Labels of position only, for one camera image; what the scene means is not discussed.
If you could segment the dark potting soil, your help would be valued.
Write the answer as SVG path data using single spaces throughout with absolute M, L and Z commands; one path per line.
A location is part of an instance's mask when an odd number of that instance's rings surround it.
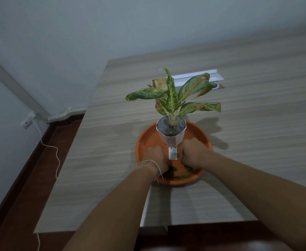
M 157 122 L 156 128 L 165 136 L 176 136 L 186 128 L 186 121 L 184 119 L 176 117 L 176 121 L 178 123 L 175 127 L 172 127 L 169 123 L 168 116 L 164 116 Z

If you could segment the long white wall conduit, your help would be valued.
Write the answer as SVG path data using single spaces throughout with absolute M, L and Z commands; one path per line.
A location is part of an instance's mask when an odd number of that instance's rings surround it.
M 0 65 L 0 82 L 7 87 L 27 107 L 40 116 L 42 120 L 50 123 L 50 114 L 39 104 L 14 78 Z

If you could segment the person's left hand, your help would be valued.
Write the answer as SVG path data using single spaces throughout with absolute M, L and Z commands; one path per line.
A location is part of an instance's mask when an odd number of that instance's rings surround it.
M 139 166 L 148 167 L 153 174 L 162 175 L 161 173 L 161 147 L 149 147 Z

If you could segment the person's right hand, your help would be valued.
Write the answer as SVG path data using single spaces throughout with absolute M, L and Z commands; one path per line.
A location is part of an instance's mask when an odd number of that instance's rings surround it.
M 183 143 L 187 143 L 188 167 L 191 167 L 193 169 L 207 169 L 209 157 L 211 156 L 213 151 L 206 147 L 201 141 L 196 138 L 184 139 Z

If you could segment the orange round plastic saucer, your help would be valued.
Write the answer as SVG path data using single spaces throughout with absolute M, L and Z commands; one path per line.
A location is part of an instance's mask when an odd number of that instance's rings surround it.
M 135 155 L 136 155 L 137 162 L 140 163 L 142 161 L 149 147 L 156 147 L 156 146 L 160 146 L 164 150 L 164 153 L 168 159 L 168 166 L 177 168 L 177 171 L 174 173 L 175 176 L 182 175 L 187 172 L 191 173 L 191 176 L 189 176 L 188 178 L 184 178 L 184 179 L 170 180 L 167 178 L 163 178 L 163 176 L 159 176 L 157 179 L 157 182 L 159 184 L 164 184 L 168 186 L 186 185 L 186 184 L 190 184 L 190 183 L 193 183 L 194 181 L 199 180 L 199 178 L 205 174 L 205 170 L 203 169 L 193 169 L 188 166 L 184 167 L 184 165 L 181 163 L 180 151 L 181 151 L 182 143 L 180 143 L 177 146 L 178 159 L 169 160 L 168 146 L 162 142 L 159 136 L 159 133 L 156 130 L 156 123 L 147 127 L 138 138 L 138 141 L 135 147 Z

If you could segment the person's left forearm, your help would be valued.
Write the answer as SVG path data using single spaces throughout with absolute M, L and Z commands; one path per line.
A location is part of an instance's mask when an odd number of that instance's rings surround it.
M 138 166 L 92 210 L 63 251 L 133 251 L 147 194 L 157 176 Z

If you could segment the green variegated leafy plant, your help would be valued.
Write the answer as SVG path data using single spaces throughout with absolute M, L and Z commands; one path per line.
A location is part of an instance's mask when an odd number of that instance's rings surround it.
M 159 114 L 168 117 L 168 125 L 172 129 L 176 128 L 180 119 L 186 114 L 195 111 L 221 112 L 221 104 L 219 102 L 185 102 L 188 97 L 195 93 L 198 93 L 197 97 L 200 97 L 214 88 L 209 81 L 209 73 L 191 77 L 177 92 L 174 78 L 168 69 L 164 68 L 164 70 L 167 73 L 166 78 L 153 80 L 153 85 L 148 85 L 148 88 L 128 94 L 126 100 L 155 99 L 155 109 Z

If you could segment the short white wall conduit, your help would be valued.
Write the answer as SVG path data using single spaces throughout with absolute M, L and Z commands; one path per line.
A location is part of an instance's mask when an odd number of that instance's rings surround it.
M 66 120 L 72 116 L 75 115 L 80 115 L 80 114 L 84 114 L 86 112 L 88 107 L 80 107 L 80 108 L 70 108 L 67 109 L 66 111 L 57 114 L 57 115 L 50 115 L 47 119 L 46 119 L 46 123 L 52 123 L 52 122 L 57 122 L 57 121 L 63 121 Z

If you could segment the white wall socket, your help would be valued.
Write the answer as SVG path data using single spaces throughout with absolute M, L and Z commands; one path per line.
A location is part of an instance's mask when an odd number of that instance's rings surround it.
M 34 118 L 38 114 L 35 112 L 31 112 L 28 114 L 28 116 L 21 122 L 20 126 L 24 128 L 25 130 L 28 129 L 34 122 Z

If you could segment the white faceted plant pot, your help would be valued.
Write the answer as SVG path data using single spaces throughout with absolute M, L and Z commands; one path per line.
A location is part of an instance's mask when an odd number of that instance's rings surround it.
M 165 145 L 167 145 L 168 147 L 177 147 L 181 142 L 183 142 L 186 128 L 185 130 L 183 130 L 180 134 L 176 136 L 165 136 L 161 132 L 159 132 L 157 128 L 156 130 L 158 131 L 159 136 Z

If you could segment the person's right forearm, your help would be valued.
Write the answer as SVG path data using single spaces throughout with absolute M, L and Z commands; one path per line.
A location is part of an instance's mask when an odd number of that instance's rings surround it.
M 222 182 L 255 217 L 294 251 L 306 251 L 306 187 L 217 153 L 199 166 Z

